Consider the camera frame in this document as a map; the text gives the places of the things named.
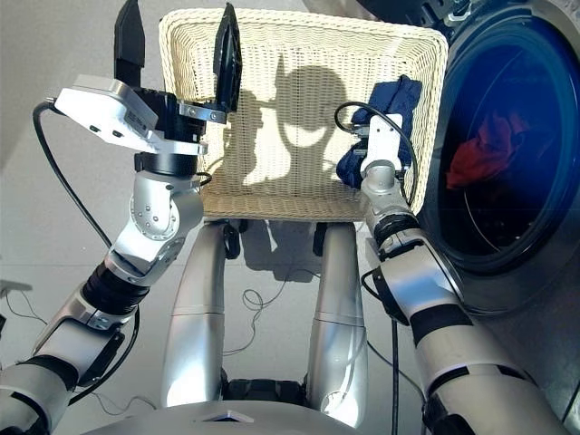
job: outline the red cloth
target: red cloth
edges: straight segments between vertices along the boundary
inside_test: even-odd
[[[529,130],[527,122],[514,112],[507,117],[496,112],[487,115],[478,136],[458,146],[446,174],[447,189],[465,188],[506,169],[518,146],[512,138]]]

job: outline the laundry basket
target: laundry basket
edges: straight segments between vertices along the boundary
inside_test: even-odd
[[[179,99],[214,96],[212,71],[222,9],[178,10],[159,24],[165,86]],[[438,32],[408,25],[287,11],[237,9],[242,49],[241,93],[226,127],[209,123],[200,170],[210,218],[354,221],[360,192],[336,176],[336,163],[356,142],[334,125],[334,110],[367,102],[377,82],[406,74],[422,82],[411,141],[421,208],[440,104],[447,43]],[[348,122],[352,111],[344,111]],[[407,190],[412,173],[406,177]]]

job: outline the blue cloth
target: blue cloth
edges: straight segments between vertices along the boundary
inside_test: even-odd
[[[413,109],[417,107],[421,96],[422,84],[402,75],[397,82],[376,83],[372,89],[369,104],[381,113],[399,113],[402,115],[402,131],[408,138],[411,137],[413,125]],[[353,114],[352,123],[368,124],[372,114],[361,108]],[[344,184],[351,188],[360,189],[361,163],[364,160],[364,150],[367,150],[368,140],[361,140],[340,159],[336,165],[336,175]],[[410,166],[411,155],[405,142],[401,140],[399,159],[402,166]]]

